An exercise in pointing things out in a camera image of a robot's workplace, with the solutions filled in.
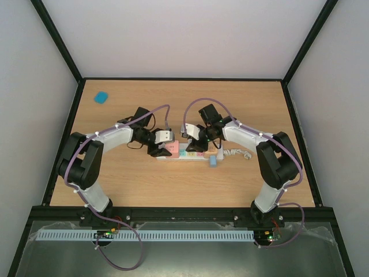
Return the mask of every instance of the blue plug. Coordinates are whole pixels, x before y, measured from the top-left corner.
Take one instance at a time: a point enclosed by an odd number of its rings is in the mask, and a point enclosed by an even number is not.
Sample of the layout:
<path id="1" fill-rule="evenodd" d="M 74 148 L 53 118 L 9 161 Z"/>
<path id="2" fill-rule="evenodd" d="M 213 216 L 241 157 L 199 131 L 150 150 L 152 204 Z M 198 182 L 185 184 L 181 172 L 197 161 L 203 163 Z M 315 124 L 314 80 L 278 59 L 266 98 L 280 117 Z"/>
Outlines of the blue plug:
<path id="1" fill-rule="evenodd" d="M 212 155 L 209 158 L 210 161 L 210 167 L 217 167 L 217 157 Z"/>

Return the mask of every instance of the pink plug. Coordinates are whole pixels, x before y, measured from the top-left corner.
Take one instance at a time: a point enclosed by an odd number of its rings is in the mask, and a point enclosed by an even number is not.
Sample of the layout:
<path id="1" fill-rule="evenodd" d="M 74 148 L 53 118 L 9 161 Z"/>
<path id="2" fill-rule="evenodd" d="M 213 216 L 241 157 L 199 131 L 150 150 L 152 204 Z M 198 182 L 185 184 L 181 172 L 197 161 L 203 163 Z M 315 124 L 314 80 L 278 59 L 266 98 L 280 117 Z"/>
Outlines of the pink plug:
<path id="1" fill-rule="evenodd" d="M 167 159 L 179 158 L 179 141 L 175 140 L 173 143 L 168 143 L 165 145 L 166 150 L 172 153 L 172 156 L 166 157 Z"/>

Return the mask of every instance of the white cable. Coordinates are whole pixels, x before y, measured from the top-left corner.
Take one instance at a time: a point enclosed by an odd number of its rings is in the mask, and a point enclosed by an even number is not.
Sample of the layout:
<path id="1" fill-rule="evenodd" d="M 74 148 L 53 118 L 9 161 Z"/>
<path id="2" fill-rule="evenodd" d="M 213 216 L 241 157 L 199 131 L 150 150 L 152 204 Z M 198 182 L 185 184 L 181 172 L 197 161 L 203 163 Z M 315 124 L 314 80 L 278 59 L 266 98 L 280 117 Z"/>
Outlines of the white cable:
<path id="1" fill-rule="evenodd" d="M 223 150 L 223 155 L 224 156 L 232 156 L 232 155 L 236 155 L 236 154 L 243 154 L 243 157 L 246 160 L 250 160 L 251 157 L 252 157 L 251 153 L 247 152 L 246 150 L 242 150 L 242 149 L 233 148 L 233 149 L 224 149 Z"/>

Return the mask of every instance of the black metal frame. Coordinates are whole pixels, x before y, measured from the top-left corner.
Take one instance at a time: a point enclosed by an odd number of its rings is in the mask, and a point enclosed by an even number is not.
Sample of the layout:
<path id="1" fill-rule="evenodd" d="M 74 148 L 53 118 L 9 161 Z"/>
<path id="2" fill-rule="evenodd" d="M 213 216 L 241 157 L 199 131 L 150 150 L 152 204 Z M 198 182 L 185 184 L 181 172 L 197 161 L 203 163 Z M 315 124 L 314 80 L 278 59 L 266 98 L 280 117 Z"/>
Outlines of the black metal frame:
<path id="1" fill-rule="evenodd" d="M 15 276 L 17 268 L 22 256 L 24 246 L 27 242 L 29 232 L 33 221 L 76 221 L 78 220 L 78 215 L 80 215 L 83 207 L 50 207 L 50 201 L 52 193 L 54 191 L 55 183 L 57 180 L 57 174 L 55 172 L 56 162 L 60 157 L 61 151 L 64 144 L 69 137 L 71 132 L 74 119 L 78 110 L 78 105 L 82 96 L 84 85 L 86 80 L 169 80 L 169 81 L 277 81 L 281 83 L 288 111 L 291 117 L 292 126 L 296 134 L 298 145 L 300 148 L 300 153 L 302 156 L 302 161 L 305 166 L 305 171 L 310 184 L 311 193 L 314 199 L 315 208 L 304 208 L 305 221 L 306 222 L 329 222 L 332 226 L 334 237 L 338 243 L 338 249 L 341 254 L 342 262 L 348 276 L 354 276 L 351 263 L 349 261 L 348 254 L 342 239 L 340 229 L 338 227 L 336 217 L 334 215 L 333 209 L 328 207 L 323 207 L 323 202 L 319 194 L 319 189 L 317 182 L 314 177 L 314 172 L 311 167 L 311 163 L 306 150 L 306 145 L 302 136 L 302 131 L 299 126 L 298 118 L 296 116 L 296 111 L 294 109 L 290 93 L 288 91 L 288 83 L 290 82 L 292 76 L 297 71 L 299 65 L 301 64 L 303 58 L 308 52 L 310 46 L 318 35 L 319 31 L 323 27 L 325 21 L 327 20 L 329 14 L 332 12 L 334 6 L 338 0 L 327 0 L 322 11 L 320 12 L 317 20 L 312 26 L 309 34 L 307 35 L 303 45 L 301 46 L 296 58 L 293 60 L 291 67 L 289 68 L 284 79 L 247 79 L 247 78 L 83 78 L 79 73 L 68 49 L 66 48 L 58 30 L 56 29 L 50 15 L 48 14 L 45 6 L 41 0 L 30 0 L 34 5 L 37 13 L 39 14 L 41 20 L 44 22 L 47 30 L 49 31 L 52 39 L 54 40 L 56 46 L 61 52 L 65 62 L 67 63 L 69 69 L 71 70 L 74 78 L 78 82 L 78 88 L 76 95 L 73 100 L 72 107 L 69 112 L 67 123 L 61 138 L 57 156 L 55 158 L 54 165 L 52 167 L 52 172 L 48 180 L 47 188 L 43 197 L 43 202 L 41 206 L 35 206 L 32 208 L 29 218 L 27 220 L 24 232 L 20 239 L 15 257 L 13 259 L 12 266 L 8 277 Z M 209 222 L 235 222 L 234 216 L 237 215 L 240 218 L 246 218 L 250 216 L 250 208 L 134 208 L 134 207 L 114 207 L 114 214 L 129 214 L 130 220 L 135 222 L 147 222 L 147 221 L 194 221 L 202 220 Z M 301 212 L 298 208 L 283 208 L 283 217 L 286 222 L 298 222 L 301 221 Z"/>

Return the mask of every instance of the red wire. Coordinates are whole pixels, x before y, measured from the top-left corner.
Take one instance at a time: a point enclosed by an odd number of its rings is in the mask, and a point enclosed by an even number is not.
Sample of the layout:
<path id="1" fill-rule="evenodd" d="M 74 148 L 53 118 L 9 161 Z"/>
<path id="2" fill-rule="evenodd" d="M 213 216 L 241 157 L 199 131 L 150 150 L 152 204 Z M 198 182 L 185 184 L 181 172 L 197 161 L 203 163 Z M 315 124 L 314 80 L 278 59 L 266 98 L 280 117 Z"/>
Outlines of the red wire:
<path id="1" fill-rule="evenodd" d="M 278 230 L 278 233 L 279 233 L 280 235 L 282 235 L 282 234 L 281 234 L 281 230 L 279 229 L 279 226 L 278 226 L 278 224 L 277 224 L 277 222 L 275 221 L 275 219 L 274 219 L 274 218 L 272 218 L 272 222 L 274 223 L 274 225 L 276 225 L 277 230 Z"/>
<path id="2" fill-rule="evenodd" d="M 122 218 L 118 215 L 114 216 L 113 218 L 116 218 L 117 220 L 123 221 Z M 121 225 L 118 223 L 118 231 L 121 229 Z"/>

